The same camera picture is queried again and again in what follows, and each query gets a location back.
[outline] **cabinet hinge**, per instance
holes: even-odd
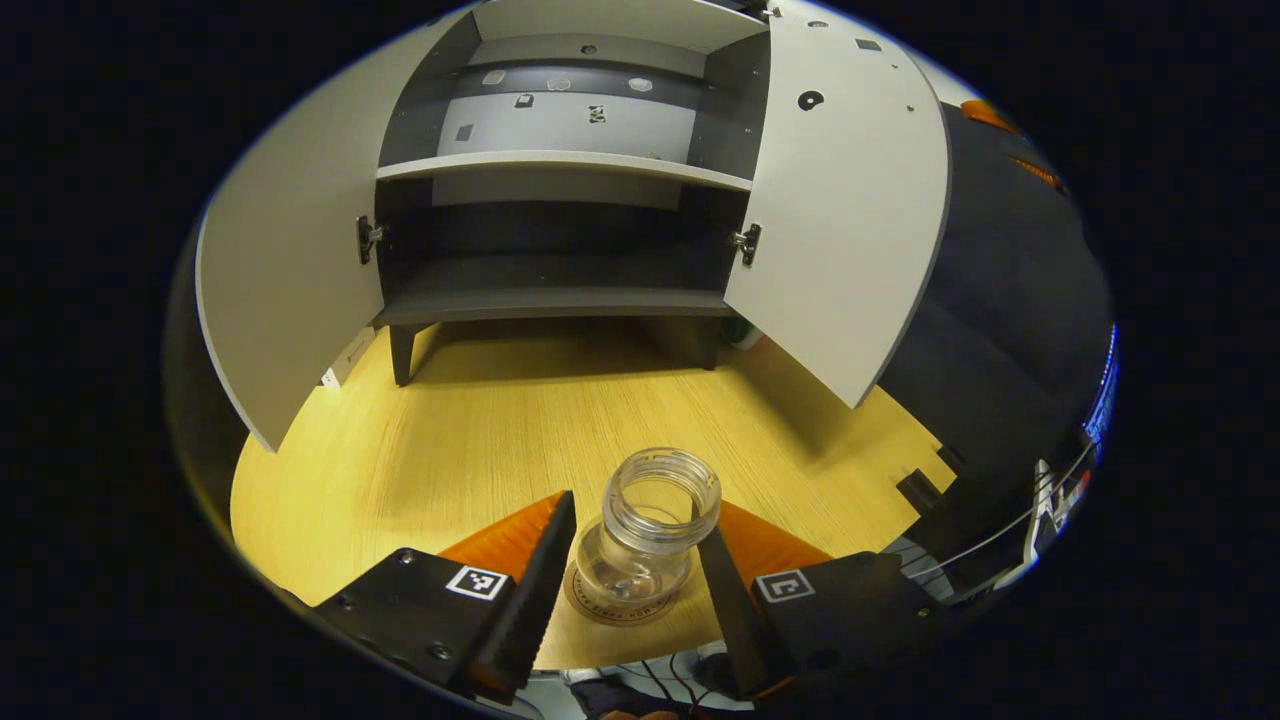
[[[369,224],[369,215],[356,218],[356,245],[360,249],[360,264],[367,265],[375,245],[387,237],[387,228]]]
[[[746,232],[730,236],[730,245],[742,251],[742,264],[748,268],[755,261],[755,246],[760,242],[760,225],[751,223]]]

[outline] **gray shelf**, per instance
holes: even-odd
[[[667,254],[489,255],[425,263],[387,299],[375,324],[512,318],[721,316],[723,287]]]

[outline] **black object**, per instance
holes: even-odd
[[[897,555],[859,552],[755,579],[751,594],[797,669],[788,693],[897,666],[947,632],[946,607],[900,565]],[[787,589],[781,597],[771,591],[780,585]]]
[[[401,548],[315,611],[404,670],[472,697],[467,662],[515,589],[507,575]]]
[[[756,697],[786,680],[795,662],[751,603],[719,528],[698,544],[698,555],[728,647],[735,684],[744,696]]]
[[[413,675],[509,705],[529,680],[576,529],[567,491],[518,585],[502,573],[401,548],[315,612]]]
[[[826,101],[827,99],[823,97],[822,94],[818,92],[817,90],[806,90],[800,94],[800,97],[796,99],[796,104],[800,105],[800,109],[805,111],[813,110],[814,108],[822,105]]]
[[[911,503],[911,507],[916,512],[924,515],[931,507],[942,500],[942,493],[938,488],[920,471],[919,468],[911,470],[911,474],[902,478],[897,483],[897,492],[902,493],[902,497]]]
[[[954,629],[896,553],[859,552],[754,578],[750,593],[718,529],[699,556],[733,687],[758,706],[893,667]]]
[[[475,655],[475,667],[494,683],[490,697],[509,703],[516,688],[529,682],[534,659],[552,619],[559,580],[568,562],[568,546],[577,530],[573,491],[566,491],[556,503],[550,523],[525,566],[522,582],[498,612],[493,629]]]

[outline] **cabinet leg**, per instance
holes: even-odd
[[[719,360],[719,318],[698,319],[698,360],[704,370],[714,370]]]
[[[415,325],[389,325],[392,341],[392,373],[396,375],[396,384],[404,387],[413,378],[410,377],[410,364],[413,361],[413,338],[419,328]]]

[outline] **cabinet shelf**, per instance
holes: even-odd
[[[682,163],[653,160],[611,152],[576,150],[497,150],[485,152],[460,152],[439,158],[424,158],[378,168],[378,179],[424,178],[442,173],[504,169],[504,168],[564,168],[579,170],[604,170],[623,174],[658,177],[689,184],[718,187],[750,192],[751,181],[695,168]]]
[[[447,258],[406,278],[375,323],[731,315],[723,288],[703,286],[701,277],[682,272],[663,254]]]

